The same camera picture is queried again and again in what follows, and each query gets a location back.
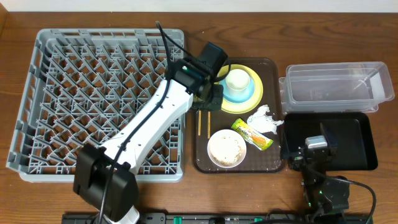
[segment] white wall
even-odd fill
[[[0,0],[8,11],[398,12],[398,0]]]

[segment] brown tray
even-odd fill
[[[230,129],[238,118],[247,121],[250,115],[257,111],[258,107],[268,104],[270,113],[274,120],[282,119],[280,108],[280,97],[278,87],[278,72],[275,63],[267,58],[231,58],[231,63],[245,65],[253,69],[261,78],[264,92],[260,103],[251,111],[243,114],[229,114],[224,111],[210,112],[210,135],[221,129]],[[265,133],[265,136],[274,140],[271,147],[265,151],[260,151],[252,144],[246,143],[248,150],[246,157],[240,165],[225,169],[214,164],[207,154],[208,143],[208,112],[201,112],[201,134],[198,135],[199,111],[195,113],[195,147],[193,149],[193,165],[197,170],[206,174],[217,173],[253,173],[253,172],[278,172],[284,163],[280,160],[280,127],[277,134]]]

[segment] bowl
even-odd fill
[[[228,140],[224,140],[225,138],[228,138],[228,139],[236,142],[236,144],[234,144]],[[238,157],[238,159],[236,161],[225,162],[225,161],[222,161],[220,158],[217,158],[214,156],[214,154],[220,154],[219,152],[221,152],[221,150],[223,151],[222,153],[224,155],[225,155],[225,152],[228,151],[228,149],[221,148],[222,144],[220,143],[220,141],[223,141],[223,143],[228,142],[229,144],[231,144],[231,145],[223,144],[223,146],[231,149],[232,153],[234,152],[234,149],[232,148],[232,146],[238,145],[240,147],[241,155]],[[226,168],[226,169],[236,167],[243,161],[244,157],[246,156],[246,142],[244,141],[242,136],[240,134],[238,134],[236,131],[228,130],[228,129],[220,130],[220,131],[217,131],[216,133],[214,133],[211,136],[211,138],[209,139],[209,142],[207,144],[207,153],[209,155],[210,160],[219,167]]]

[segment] black plate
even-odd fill
[[[364,113],[292,113],[285,117],[282,153],[295,152],[305,139],[321,135],[320,123],[334,135],[338,149],[327,170],[374,170],[377,155]]]

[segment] dish rack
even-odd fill
[[[184,46],[183,32],[165,33]],[[172,60],[183,52],[169,44]],[[155,93],[167,66],[157,29],[43,29],[37,34],[6,166],[29,182],[73,182],[84,144],[122,130]],[[182,178],[185,117],[141,165],[137,181]]]

